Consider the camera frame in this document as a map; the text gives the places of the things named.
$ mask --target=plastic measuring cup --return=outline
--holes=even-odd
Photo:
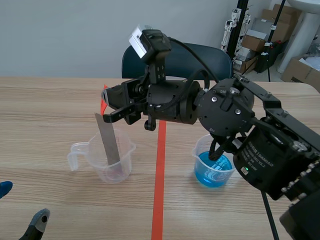
[[[195,157],[194,173],[200,183],[216,188],[224,185],[235,171],[233,154],[224,153],[217,161],[209,160],[209,149],[213,141],[211,135],[201,137],[192,155]]]
[[[115,184],[125,180],[132,169],[131,155],[136,145],[124,131],[114,129],[114,134],[120,161],[108,165],[104,144],[100,132],[97,132],[88,142],[78,142],[71,146],[67,155],[71,171],[78,169],[78,155],[83,155],[102,181]]]

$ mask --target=blue object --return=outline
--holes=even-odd
[[[7,195],[13,187],[11,181],[4,181],[0,183],[0,199]]]
[[[165,58],[165,74],[171,77],[188,78],[195,71],[204,67],[194,56],[182,46],[171,42],[172,50]],[[233,75],[233,64],[228,54],[224,51],[192,43],[185,43],[191,48],[214,72],[219,81],[230,79]],[[136,79],[145,74],[146,65],[141,61],[132,46],[129,46],[122,57],[122,78]]]
[[[211,161],[209,159],[209,152],[206,151],[201,153],[199,158],[205,165],[197,159],[194,166],[194,173],[199,182],[207,187],[217,188],[224,185],[234,172],[232,164],[224,155],[217,161]]]

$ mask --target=chair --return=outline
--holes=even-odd
[[[185,43],[214,72],[219,81],[231,78],[233,63],[230,57],[220,49],[192,43]],[[190,52],[175,42],[171,42],[171,52],[165,58],[165,73],[167,76],[188,78],[192,73],[204,67]],[[136,79],[145,74],[146,65],[141,61],[132,46],[129,46],[122,57],[122,78]]]

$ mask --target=white sink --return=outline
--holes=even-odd
[[[320,0],[288,0],[296,9],[302,10],[303,20],[295,36],[290,39],[284,57],[277,68],[279,73],[284,73],[290,60],[307,53],[320,26]]]
[[[320,14],[320,0],[288,0],[288,3],[306,13]]]

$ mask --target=robotic arm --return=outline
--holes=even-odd
[[[159,30],[135,30],[130,43],[147,64],[145,75],[102,92],[115,110],[103,115],[104,121],[124,119],[131,125],[144,114],[148,116],[144,128],[154,131],[156,120],[194,124],[199,119],[214,138],[209,152],[212,161],[223,152],[232,153],[235,168],[253,187],[273,200],[285,195],[295,201],[280,218],[294,240],[320,239],[320,136],[244,76],[224,79],[210,88],[210,80],[217,79],[202,62],[204,69],[186,81],[166,81],[165,56],[172,41],[183,46]],[[198,74],[205,77],[204,89],[194,81]],[[263,102],[265,117],[261,119],[252,111],[254,96]],[[235,147],[234,141],[240,141],[241,147]],[[214,151],[216,142],[220,147]]]

